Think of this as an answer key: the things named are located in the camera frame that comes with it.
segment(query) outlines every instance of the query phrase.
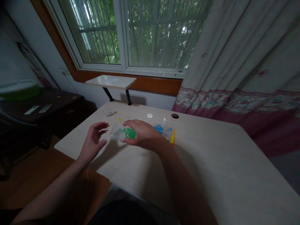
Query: desk surface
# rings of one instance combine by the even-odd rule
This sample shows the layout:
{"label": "desk surface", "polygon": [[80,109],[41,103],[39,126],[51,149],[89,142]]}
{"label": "desk surface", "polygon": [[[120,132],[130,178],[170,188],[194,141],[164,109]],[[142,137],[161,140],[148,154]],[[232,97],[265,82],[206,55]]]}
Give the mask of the desk surface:
{"label": "desk surface", "polygon": [[[105,117],[103,110],[117,111]],[[95,122],[110,125],[119,119],[158,118],[173,123],[175,151],[209,202],[219,224],[298,224],[300,197],[265,157],[247,133],[236,124],[120,101],[107,102],[55,145],[76,159],[88,128]],[[91,167],[128,192],[162,209],[173,205],[159,158],[140,147],[108,140]]]}

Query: clear plastic container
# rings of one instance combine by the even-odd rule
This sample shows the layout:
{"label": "clear plastic container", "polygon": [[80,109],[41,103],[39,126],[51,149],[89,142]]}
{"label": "clear plastic container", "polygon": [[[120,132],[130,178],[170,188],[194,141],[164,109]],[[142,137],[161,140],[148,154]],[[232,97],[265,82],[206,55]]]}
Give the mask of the clear plastic container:
{"label": "clear plastic container", "polygon": [[172,123],[158,120],[153,124],[154,128],[164,137],[170,139],[173,135],[174,125]]}
{"label": "clear plastic container", "polygon": [[115,123],[110,132],[110,139],[121,141],[124,138],[136,138],[136,132],[129,126],[123,126],[122,123]]}
{"label": "clear plastic container", "polygon": [[108,109],[105,109],[105,110],[103,111],[103,114],[104,114],[106,117],[108,117],[108,116],[111,116],[111,115],[115,114],[115,111],[113,111],[112,108],[108,108]]}

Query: hand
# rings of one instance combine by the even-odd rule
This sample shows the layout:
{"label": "hand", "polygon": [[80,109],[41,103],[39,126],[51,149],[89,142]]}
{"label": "hand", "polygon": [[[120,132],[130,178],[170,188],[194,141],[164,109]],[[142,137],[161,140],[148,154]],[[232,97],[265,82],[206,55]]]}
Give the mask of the hand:
{"label": "hand", "polygon": [[107,140],[103,139],[99,141],[102,134],[108,130],[102,130],[107,128],[109,125],[105,122],[98,122],[90,126],[87,137],[84,141],[80,155],[77,161],[89,164],[99,153],[99,151],[106,145]]}
{"label": "hand", "polygon": [[122,142],[136,145],[144,149],[158,153],[160,149],[172,147],[153,126],[142,120],[127,120],[123,126],[130,126],[137,133],[137,138],[125,138]]}

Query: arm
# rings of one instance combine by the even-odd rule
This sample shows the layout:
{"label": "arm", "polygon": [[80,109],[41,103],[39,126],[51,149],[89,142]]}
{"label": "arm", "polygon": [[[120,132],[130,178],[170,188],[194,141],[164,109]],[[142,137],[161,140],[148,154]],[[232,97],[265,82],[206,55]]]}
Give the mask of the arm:
{"label": "arm", "polygon": [[133,128],[137,139],[126,138],[122,142],[148,149],[159,156],[180,222],[218,224],[208,203],[167,139],[144,121],[128,120],[123,125]]}
{"label": "arm", "polygon": [[90,127],[78,159],[32,200],[14,218],[12,224],[42,219],[57,211],[75,182],[78,181],[90,162],[107,143],[105,139],[99,141],[101,135],[107,132],[107,130],[99,130],[107,127],[108,123],[105,122],[99,122]]}

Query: window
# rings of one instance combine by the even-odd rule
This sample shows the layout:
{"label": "window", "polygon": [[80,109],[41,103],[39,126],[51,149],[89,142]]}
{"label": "window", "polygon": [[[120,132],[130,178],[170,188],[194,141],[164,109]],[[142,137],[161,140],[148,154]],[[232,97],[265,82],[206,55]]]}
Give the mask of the window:
{"label": "window", "polygon": [[45,0],[77,69],[183,78],[212,0]]}

